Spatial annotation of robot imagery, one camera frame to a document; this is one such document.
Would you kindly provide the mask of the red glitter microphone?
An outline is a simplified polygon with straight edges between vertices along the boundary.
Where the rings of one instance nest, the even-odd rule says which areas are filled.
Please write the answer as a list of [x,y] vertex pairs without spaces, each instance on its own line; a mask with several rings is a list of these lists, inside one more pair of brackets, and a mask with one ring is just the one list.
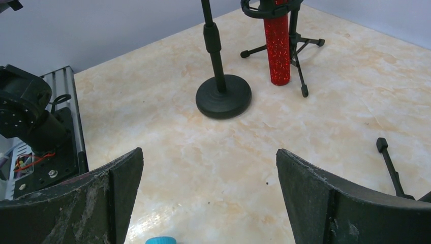
[[264,19],[264,30],[272,84],[283,86],[290,82],[290,51],[288,17]]

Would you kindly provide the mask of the black tripod mic stand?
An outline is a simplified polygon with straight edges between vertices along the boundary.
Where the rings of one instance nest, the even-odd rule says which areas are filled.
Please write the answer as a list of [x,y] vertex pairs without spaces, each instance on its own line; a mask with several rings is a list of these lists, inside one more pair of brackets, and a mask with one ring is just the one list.
[[376,140],[376,148],[384,159],[386,168],[389,172],[392,184],[393,184],[394,189],[395,189],[396,196],[401,197],[401,198],[405,198],[405,199],[430,203],[430,192],[428,192],[427,194],[425,194],[424,196],[422,196],[419,199],[415,199],[412,195],[408,195],[404,192],[404,189],[402,187],[402,184],[401,184],[401,181],[399,178],[399,173],[396,171],[396,169],[393,165],[392,159],[390,157],[390,154],[388,152],[387,140],[383,137],[379,137]]

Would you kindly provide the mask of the shock mount tripod stand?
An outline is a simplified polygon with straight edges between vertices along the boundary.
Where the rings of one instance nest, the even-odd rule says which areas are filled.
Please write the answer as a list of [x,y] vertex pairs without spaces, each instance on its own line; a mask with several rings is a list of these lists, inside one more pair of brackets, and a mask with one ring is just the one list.
[[[249,1],[241,1],[241,9],[244,14],[255,19],[270,19],[282,17],[284,14],[288,17],[288,33],[289,33],[289,51],[290,65],[297,68],[299,79],[301,82],[301,92],[303,97],[309,95],[309,90],[305,84],[301,66],[299,63],[298,54],[308,45],[315,44],[322,47],[325,44],[324,39],[304,38],[297,32],[298,15],[302,1],[259,1],[257,8],[251,7]],[[266,44],[251,50],[244,50],[240,53],[242,58],[247,58],[254,53],[267,51]]]

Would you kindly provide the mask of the cyan toy microphone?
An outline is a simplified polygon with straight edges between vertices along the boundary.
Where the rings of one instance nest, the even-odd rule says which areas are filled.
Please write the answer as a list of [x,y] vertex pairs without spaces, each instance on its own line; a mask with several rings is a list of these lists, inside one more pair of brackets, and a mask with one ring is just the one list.
[[157,236],[148,239],[145,244],[177,244],[177,241],[171,236]]

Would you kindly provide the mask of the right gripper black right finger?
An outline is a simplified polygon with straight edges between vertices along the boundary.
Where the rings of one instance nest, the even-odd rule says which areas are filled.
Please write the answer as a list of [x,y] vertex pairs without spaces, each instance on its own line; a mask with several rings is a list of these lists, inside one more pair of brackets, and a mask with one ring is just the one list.
[[360,186],[286,149],[276,166],[296,243],[430,243],[430,203]]

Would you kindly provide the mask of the black round base stand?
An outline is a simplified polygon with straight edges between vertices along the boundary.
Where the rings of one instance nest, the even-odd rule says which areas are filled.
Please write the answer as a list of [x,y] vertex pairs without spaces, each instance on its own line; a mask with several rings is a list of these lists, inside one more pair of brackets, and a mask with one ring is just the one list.
[[214,76],[197,89],[195,101],[198,110],[214,119],[229,119],[244,113],[251,104],[252,90],[243,78],[225,74],[221,58],[221,39],[213,21],[209,0],[201,1],[205,24],[203,36],[211,58]]

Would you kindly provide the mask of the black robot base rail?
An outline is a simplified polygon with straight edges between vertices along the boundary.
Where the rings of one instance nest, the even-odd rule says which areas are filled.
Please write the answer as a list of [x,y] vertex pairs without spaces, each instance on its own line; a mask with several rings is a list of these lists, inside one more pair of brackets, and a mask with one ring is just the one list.
[[36,152],[19,138],[1,135],[1,200],[17,199],[88,171],[73,70],[67,66],[39,77],[52,89],[46,109],[64,125],[68,138],[54,150]]

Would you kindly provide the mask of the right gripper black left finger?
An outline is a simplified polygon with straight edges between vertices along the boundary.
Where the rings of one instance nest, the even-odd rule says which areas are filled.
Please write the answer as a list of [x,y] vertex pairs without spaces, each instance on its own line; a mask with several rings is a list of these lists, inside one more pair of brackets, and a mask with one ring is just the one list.
[[1,243],[124,243],[143,166],[136,148],[88,173],[1,201]]

